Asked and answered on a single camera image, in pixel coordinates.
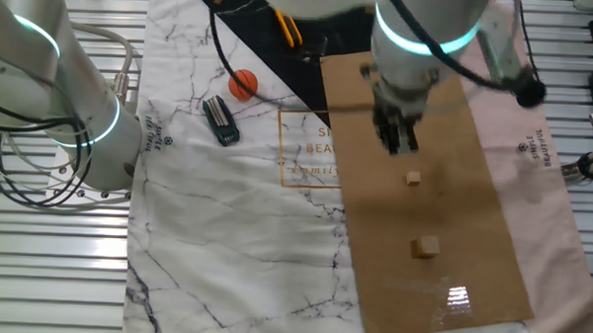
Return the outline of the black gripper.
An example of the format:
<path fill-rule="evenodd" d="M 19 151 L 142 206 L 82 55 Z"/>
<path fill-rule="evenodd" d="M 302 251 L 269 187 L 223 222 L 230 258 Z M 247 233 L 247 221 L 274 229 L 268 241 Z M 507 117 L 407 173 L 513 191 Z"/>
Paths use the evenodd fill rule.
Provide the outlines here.
<path fill-rule="evenodd" d="M 402 130 L 411 152 L 419 150 L 414 127 L 423 119 L 428 99 L 427 89 L 399 88 L 380 79 L 376 82 L 375 128 L 382 146 L 390 153 L 399 152 L 400 137 L 397 117 L 402 117 Z"/>

